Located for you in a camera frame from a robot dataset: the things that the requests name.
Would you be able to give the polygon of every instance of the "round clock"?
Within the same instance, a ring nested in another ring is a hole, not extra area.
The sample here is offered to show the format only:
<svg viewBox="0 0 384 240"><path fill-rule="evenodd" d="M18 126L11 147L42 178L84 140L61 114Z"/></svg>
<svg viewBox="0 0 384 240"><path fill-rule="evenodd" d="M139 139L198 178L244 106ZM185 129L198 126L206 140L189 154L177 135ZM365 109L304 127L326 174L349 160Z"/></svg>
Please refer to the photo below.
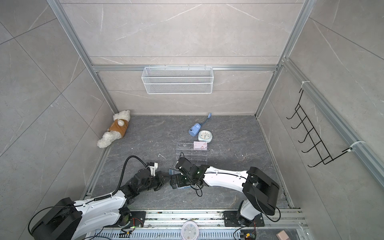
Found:
<svg viewBox="0 0 384 240"><path fill-rule="evenodd" d="M199 236L199 229L194 221L187 221L181 228L181 237L183 240L196 240Z"/></svg>
<svg viewBox="0 0 384 240"><path fill-rule="evenodd" d="M212 140L212 133L207 130L202 130L199 132L198 139L200 142L206 142L209 143Z"/></svg>

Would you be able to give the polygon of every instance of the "marble floor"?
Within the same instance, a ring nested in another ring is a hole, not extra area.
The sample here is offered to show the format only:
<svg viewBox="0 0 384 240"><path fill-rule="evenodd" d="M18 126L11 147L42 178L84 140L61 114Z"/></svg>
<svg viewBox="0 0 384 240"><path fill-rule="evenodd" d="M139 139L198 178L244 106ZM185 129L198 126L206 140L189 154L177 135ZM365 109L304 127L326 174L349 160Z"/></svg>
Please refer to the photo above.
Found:
<svg viewBox="0 0 384 240"><path fill-rule="evenodd" d="M157 162L158 171L168 173L174 168L176 143L197 141L189 128L204 122L206 116L132 116L125 136L112 143L111 151L93 190L93 196L113 191L118 184L125 159L136 155L144 162ZM272 164L262 132L254 116L215 116L202 127L212 132L208 144L207 164L227 170L248 170L258 167L279 185L281 182ZM130 160L123 183L142 167L139 161ZM198 197L190 188L173 190L166 184L159 191L143 192L136 197L131 209L193 209L237 208L246 197L242 192L223 187L204 187ZM277 206L288 208L280 188Z"/></svg>

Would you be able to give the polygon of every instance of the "wire mesh basket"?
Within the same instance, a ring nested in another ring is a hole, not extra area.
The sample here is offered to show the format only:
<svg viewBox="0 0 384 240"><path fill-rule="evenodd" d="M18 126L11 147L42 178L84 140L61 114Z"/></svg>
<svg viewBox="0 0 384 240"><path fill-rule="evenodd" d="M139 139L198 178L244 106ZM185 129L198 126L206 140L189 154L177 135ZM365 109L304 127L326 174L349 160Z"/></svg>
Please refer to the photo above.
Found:
<svg viewBox="0 0 384 240"><path fill-rule="evenodd" d="M148 94L212 93L211 67L146 67L141 76Z"/></svg>

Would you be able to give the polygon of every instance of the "metal beam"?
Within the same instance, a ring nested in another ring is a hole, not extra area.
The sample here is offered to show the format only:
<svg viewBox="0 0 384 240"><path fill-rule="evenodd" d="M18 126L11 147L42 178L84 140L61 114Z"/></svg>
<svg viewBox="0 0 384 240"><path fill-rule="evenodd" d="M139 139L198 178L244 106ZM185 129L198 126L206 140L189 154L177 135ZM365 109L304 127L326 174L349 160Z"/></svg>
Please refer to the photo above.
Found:
<svg viewBox="0 0 384 240"><path fill-rule="evenodd" d="M98 86L101 93L103 94L108 105L110 106L110 108L112 109L112 111L114 113L118 113L118 109L117 109L115 103L113 102L112 97L109 94L109 91L104 86L104 83L101 80L101 78L92 69L91 59L89 58L87 52L85 51L85 48L83 47L78 36L76 35L76 33L73 29L73 26L68 19L68 16L64 12L62 5L60 4L60 2L58 0L47 0L47 2L50 5L52 11L55 13L60 24L62 25L65 33L68 35L68 38L71 40L74 48L76 49L78 55L80 56L81 60L83 61L85 67L88 69L93 80L95 81L96 85Z"/></svg>
<svg viewBox="0 0 384 240"><path fill-rule="evenodd" d="M301 31L303 30L304 25L307 22L308 17L310 15L315 3L316 3L316 0L306 0L304 2L303 7L300 11L299 17L297 18L297 21L293 27L291 35L289 36L287 44L285 45L283 53L279 59L279 62L278 62L279 66L281 65L281 60L283 58L289 57L289 55L291 54L292 49L293 49L297 39L299 38L299 35L300 35ZM281 68L278 68L277 71L272 75L271 80L269 81L268 86L267 86L266 90L264 91L263 97L260 100L259 106L257 107L256 113L255 113L255 116L257 118L260 117L260 114L261 114L262 110L264 109L264 106L265 106L266 102L268 101L269 96L271 95L271 92L272 92L272 90L276 84L276 81L280 75L280 72L281 72Z"/></svg>
<svg viewBox="0 0 384 240"><path fill-rule="evenodd" d="M294 76L299 84L309 81L309 79L299 70L299 68L288 58L283 58L283 66ZM325 118L331 123L336 132L346 142L351 145L357 141L363 141L353 128L343 119L343 117L332 107L326 98L316 89L311 82L306 82L302 87L307 95L316 104ZM384 189L384 163L369 148L367 144L358 143L353 146L353 152L360 162L368 169L373 178Z"/></svg>
<svg viewBox="0 0 384 240"><path fill-rule="evenodd" d="M215 71L276 71L277 65L93 65L94 71L143 71L146 67L211 67Z"/></svg>

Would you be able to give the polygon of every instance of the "plush dog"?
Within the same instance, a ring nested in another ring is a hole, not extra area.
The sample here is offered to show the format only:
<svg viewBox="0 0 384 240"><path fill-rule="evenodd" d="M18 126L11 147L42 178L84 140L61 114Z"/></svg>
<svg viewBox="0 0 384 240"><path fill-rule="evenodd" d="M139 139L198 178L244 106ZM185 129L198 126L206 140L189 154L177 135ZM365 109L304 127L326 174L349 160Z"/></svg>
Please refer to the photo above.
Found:
<svg viewBox="0 0 384 240"><path fill-rule="evenodd" d="M113 115L113 124L109 127L107 132L103 134L102 139L97 141L99 148L105 148L111 145L111 143L124 137L125 131L127 131L128 122L131 119L129 110L121 111Z"/></svg>

